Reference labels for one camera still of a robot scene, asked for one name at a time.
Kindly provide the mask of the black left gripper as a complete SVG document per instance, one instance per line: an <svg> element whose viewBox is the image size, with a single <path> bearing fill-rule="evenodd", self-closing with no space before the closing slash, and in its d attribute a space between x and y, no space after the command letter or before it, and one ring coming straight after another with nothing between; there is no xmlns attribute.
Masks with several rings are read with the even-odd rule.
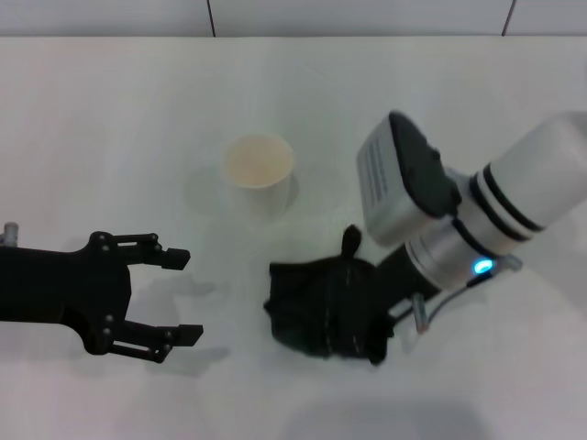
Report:
<svg viewBox="0 0 587 440"><path fill-rule="evenodd" d="M64 325L95 356L114 354L161 364L175 347L193 347L199 324L153 326L127 321L129 266L183 270L186 249L164 249L155 233L94 232L79 250L1 246L1 319Z"/></svg>

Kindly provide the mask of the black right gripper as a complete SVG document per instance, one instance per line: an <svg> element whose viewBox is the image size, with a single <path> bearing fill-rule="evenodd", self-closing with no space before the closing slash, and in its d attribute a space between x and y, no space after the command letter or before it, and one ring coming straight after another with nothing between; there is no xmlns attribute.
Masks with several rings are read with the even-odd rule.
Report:
<svg viewBox="0 0 587 440"><path fill-rule="evenodd" d="M428 300L439 294L440 289L420 273L406 249L396 249L374 268L375 314L387 314L397 303L416 293Z"/></svg>

